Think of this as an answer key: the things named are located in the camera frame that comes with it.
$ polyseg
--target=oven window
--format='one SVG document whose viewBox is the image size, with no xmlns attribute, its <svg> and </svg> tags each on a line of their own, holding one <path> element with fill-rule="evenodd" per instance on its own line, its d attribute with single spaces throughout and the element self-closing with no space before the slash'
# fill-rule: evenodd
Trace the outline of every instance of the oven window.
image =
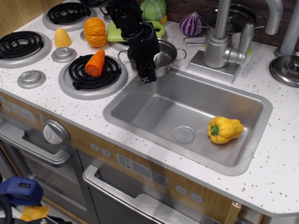
<svg viewBox="0 0 299 224">
<path fill-rule="evenodd" d="M 87 207 L 74 169 L 70 165 L 53 167 L 24 152 L 17 150 L 28 176 L 45 183 L 69 199 Z"/>
</svg>

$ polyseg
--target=sink drain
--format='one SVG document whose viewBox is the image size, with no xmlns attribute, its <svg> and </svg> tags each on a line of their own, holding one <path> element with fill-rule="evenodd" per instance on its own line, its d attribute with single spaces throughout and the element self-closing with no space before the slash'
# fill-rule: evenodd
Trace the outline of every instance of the sink drain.
<svg viewBox="0 0 299 224">
<path fill-rule="evenodd" d="M 173 133 L 175 140 L 180 143 L 189 143 L 194 139 L 194 133 L 189 128 L 180 127 Z"/>
</svg>

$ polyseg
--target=faucet handle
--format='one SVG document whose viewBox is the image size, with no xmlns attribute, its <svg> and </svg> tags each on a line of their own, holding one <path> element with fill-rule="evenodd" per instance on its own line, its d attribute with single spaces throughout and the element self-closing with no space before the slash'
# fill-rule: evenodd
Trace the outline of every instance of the faucet handle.
<svg viewBox="0 0 299 224">
<path fill-rule="evenodd" d="M 254 25 L 251 23 L 247 23 L 241 32 L 239 54 L 247 53 L 247 50 L 251 45 L 253 35 L 254 35 Z"/>
</svg>

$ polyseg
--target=green plate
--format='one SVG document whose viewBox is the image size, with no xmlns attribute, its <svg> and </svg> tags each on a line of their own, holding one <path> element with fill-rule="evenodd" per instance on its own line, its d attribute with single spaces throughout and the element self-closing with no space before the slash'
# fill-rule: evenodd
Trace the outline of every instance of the green plate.
<svg viewBox="0 0 299 224">
<path fill-rule="evenodd" d="M 158 21 L 148 22 L 153 23 L 154 28 L 159 30 L 156 31 L 157 37 L 162 38 L 162 36 L 165 34 L 165 27 Z M 107 40 L 110 42 L 125 42 L 125 40 L 121 37 L 121 29 L 117 29 L 114 22 L 108 24 Z"/>
</svg>

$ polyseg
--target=metal pot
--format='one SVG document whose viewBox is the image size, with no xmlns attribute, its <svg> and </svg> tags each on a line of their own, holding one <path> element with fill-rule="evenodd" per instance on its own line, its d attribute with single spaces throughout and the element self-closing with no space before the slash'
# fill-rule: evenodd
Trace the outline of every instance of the metal pot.
<svg viewBox="0 0 299 224">
<path fill-rule="evenodd" d="M 154 63 L 155 63 L 155 73 L 156 77 L 161 77 L 168 72 L 170 72 L 171 68 L 173 67 L 173 63 L 176 60 L 185 59 L 187 53 L 184 49 L 177 49 L 172 43 L 165 41 L 163 39 L 159 39 L 159 46 L 160 52 L 154 56 Z M 177 59 L 178 51 L 182 50 L 185 53 L 184 58 Z M 128 49 L 128 58 L 132 64 L 132 67 L 136 70 L 136 62 L 132 57 L 132 50 L 131 48 Z"/>
<path fill-rule="evenodd" d="M 207 36 L 215 32 L 216 20 L 217 20 L 218 6 L 207 11 L 203 16 L 203 21 L 208 27 Z M 226 27 L 226 33 L 228 35 L 229 47 L 239 49 L 241 32 L 246 23 L 256 24 L 256 14 L 249 8 L 239 5 L 231 4 L 228 14 L 228 22 Z"/>
</svg>

